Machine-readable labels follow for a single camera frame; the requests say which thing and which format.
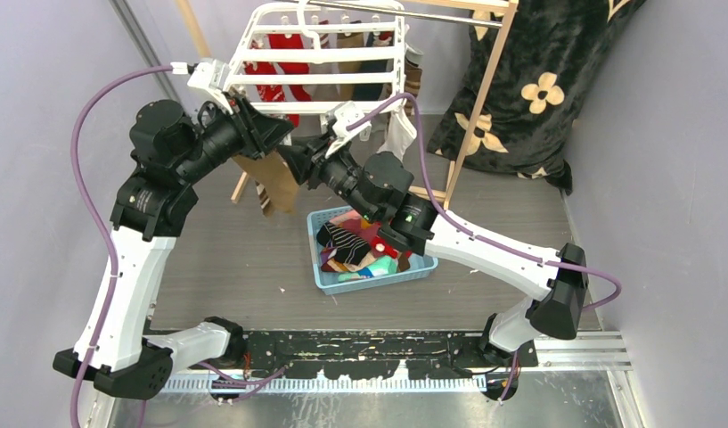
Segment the white plastic clip hanger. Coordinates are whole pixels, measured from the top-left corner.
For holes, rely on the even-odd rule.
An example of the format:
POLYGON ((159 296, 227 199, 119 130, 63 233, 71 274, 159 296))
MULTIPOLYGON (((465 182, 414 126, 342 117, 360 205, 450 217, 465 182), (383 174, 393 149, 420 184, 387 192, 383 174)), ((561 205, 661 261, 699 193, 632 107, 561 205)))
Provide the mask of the white plastic clip hanger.
POLYGON ((370 112, 384 100, 404 92, 405 83, 405 17, 372 12, 320 10, 319 6, 304 6, 304 2, 270 2, 258 6, 227 63, 230 75, 225 91, 241 92, 256 89, 264 80, 267 84, 282 85, 286 101, 255 103, 258 110, 268 114, 322 117, 339 103, 351 100, 354 85, 383 83, 380 100, 355 102, 364 112, 370 112), (370 33, 392 32, 388 47, 366 47, 370 33), (300 34, 303 49, 272 49, 268 34, 300 34), (362 62, 388 60, 388 70, 382 73, 359 73, 362 62), (278 74, 248 75, 244 62, 271 62, 278 74), (303 62, 310 68, 308 75, 285 75, 279 62, 303 62), (297 102, 288 85, 303 85, 311 102, 297 102))

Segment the red white striped sock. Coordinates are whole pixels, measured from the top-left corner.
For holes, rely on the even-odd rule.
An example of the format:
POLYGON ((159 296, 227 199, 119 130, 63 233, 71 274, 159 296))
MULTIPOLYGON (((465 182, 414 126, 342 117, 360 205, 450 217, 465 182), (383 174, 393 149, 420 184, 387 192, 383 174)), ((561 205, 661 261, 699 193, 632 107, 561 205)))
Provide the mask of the red white striped sock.
POLYGON ((392 245, 385 242, 385 240, 378 235, 377 228, 367 228, 357 233, 357 235, 364 239, 369 247, 370 253, 376 257, 388 256, 392 259, 399 259, 404 253, 396 250, 392 245))

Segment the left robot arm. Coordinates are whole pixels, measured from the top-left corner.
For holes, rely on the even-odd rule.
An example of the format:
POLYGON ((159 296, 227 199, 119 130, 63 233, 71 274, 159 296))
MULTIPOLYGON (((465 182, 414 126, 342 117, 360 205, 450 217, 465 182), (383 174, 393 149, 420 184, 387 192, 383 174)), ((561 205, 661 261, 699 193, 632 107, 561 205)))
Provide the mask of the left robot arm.
POLYGON ((211 359, 233 368, 244 360, 242 327, 222 317, 167 335, 146 335, 144 327, 198 201, 195 185, 236 155, 273 153, 292 130, 290 121, 257 111, 242 96, 226 108, 204 103, 197 120, 172 100, 136 113, 129 132, 136 166, 119 188, 107 229, 115 252, 86 329, 55 355, 55 370, 115 398, 147 400, 186 368, 211 359))

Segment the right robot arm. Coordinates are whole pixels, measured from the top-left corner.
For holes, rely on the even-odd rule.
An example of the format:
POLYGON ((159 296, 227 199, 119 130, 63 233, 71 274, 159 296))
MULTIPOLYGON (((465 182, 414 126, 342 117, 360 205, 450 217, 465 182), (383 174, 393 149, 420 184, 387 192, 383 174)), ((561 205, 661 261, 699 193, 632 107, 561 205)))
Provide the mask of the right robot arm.
POLYGON ((380 237, 394 249, 475 268, 525 293, 521 303, 490 318, 480 343, 489 365, 504 365, 540 335, 577 337, 588 286, 583 249, 539 247, 482 229, 410 193, 413 174, 393 153, 375 153, 360 165, 346 147, 327 153, 329 141, 299 138, 277 151, 299 184, 326 185, 379 224, 380 237))

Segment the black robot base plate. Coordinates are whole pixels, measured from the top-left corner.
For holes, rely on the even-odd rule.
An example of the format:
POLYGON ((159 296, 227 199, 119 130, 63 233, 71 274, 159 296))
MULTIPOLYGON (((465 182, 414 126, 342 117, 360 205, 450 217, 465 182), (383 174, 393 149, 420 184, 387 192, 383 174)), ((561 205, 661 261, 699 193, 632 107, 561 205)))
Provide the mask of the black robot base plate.
POLYGON ((405 370, 409 380, 467 378, 500 374, 509 358, 490 355, 480 332, 473 331, 249 331, 241 357, 210 360, 222 371, 235 369, 253 378, 283 371, 287 379, 385 380, 405 370))

